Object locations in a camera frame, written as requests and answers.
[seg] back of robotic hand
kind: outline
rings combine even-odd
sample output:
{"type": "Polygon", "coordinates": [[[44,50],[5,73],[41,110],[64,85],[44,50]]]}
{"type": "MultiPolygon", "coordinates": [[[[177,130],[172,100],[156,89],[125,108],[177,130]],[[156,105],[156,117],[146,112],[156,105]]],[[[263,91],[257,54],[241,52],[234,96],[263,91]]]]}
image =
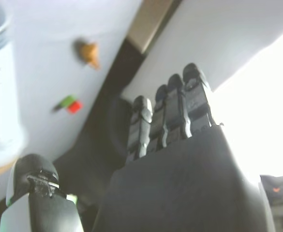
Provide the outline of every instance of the back of robotic hand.
{"type": "Polygon", "coordinates": [[[50,161],[34,154],[20,158],[11,170],[0,232],[83,232],[70,197],[60,190],[50,161]]]}
{"type": "Polygon", "coordinates": [[[148,99],[135,99],[126,165],[111,179],[94,232],[274,231],[265,192],[236,165],[209,93],[191,63],[158,88],[154,113],[148,99]]]}

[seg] white wall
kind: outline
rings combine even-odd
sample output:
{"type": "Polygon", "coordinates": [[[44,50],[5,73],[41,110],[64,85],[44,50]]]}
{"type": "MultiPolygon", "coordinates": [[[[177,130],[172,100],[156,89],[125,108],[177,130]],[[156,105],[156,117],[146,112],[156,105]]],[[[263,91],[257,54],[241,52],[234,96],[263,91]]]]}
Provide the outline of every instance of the white wall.
{"type": "Polygon", "coordinates": [[[283,34],[283,0],[183,0],[123,97],[145,95],[189,62],[212,89],[283,34]]]}
{"type": "MultiPolygon", "coordinates": [[[[4,3],[13,14],[19,104],[29,134],[22,155],[38,153],[54,160],[74,145],[141,0],[4,3]],[[77,59],[73,44],[79,38],[98,43],[99,71],[77,59]],[[70,94],[80,99],[83,109],[75,115],[53,112],[70,94]]],[[[7,177],[0,176],[0,200],[7,177]]]]}

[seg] green cube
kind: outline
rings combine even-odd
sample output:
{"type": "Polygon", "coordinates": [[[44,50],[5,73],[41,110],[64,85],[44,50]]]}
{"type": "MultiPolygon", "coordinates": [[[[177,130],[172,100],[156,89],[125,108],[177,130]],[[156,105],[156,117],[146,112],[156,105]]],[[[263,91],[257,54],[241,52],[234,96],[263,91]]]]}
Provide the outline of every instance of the green cube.
{"type": "Polygon", "coordinates": [[[76,101],[76,98],[72,95],[69,95],[60,102],[60,106],[63,107],[63,108],[67,108],[71,104],[73,104],[75,101],[76,101]]]}

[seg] white bottle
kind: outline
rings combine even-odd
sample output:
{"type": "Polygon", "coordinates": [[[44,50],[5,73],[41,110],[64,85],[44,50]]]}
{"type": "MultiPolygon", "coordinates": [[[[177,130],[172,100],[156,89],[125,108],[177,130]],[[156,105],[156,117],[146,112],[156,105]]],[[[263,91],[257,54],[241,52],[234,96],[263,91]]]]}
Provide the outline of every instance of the white bottle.
{"type": "Polygon", "coordinates": [[[0,6],[0,167],[16,159],[26,143],[19,120],[14,57],[7,27],[8,20],[0,6]]]}

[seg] bright light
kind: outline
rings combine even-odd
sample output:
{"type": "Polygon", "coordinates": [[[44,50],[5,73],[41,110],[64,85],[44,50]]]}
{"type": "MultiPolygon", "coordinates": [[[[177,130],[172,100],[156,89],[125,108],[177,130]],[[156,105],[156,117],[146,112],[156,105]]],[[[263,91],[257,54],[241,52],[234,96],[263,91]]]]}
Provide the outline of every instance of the bright light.
{"type": "Polygon", "coordinates": [[[283,36],[214,93],[216,110],[247,174],[283,175],[283,36]]]}

